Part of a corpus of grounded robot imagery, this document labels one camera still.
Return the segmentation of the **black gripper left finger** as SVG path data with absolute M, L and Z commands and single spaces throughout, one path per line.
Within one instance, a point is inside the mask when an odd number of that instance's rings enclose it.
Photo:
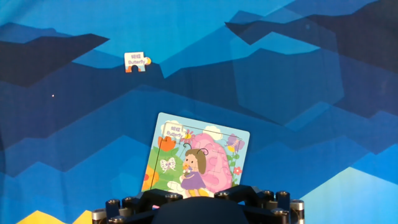
M 92 224 L 149 223 L 148 219 L 153 217 L 154 207 L 182 199 L 181 194 L 160 189 L 147 190 L 135 197 L 125 197 L 122 200 L 111 199 L 105 202 L 104 208 L 92 212 Z

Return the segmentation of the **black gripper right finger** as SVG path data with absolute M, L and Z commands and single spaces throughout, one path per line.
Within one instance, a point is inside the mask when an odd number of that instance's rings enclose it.
M 236 185 L 215 193 L 214 198 L 237 203 L 249 223 L 305 223 L 304 201 L 291 199 L 286 191 L 273 192 Z

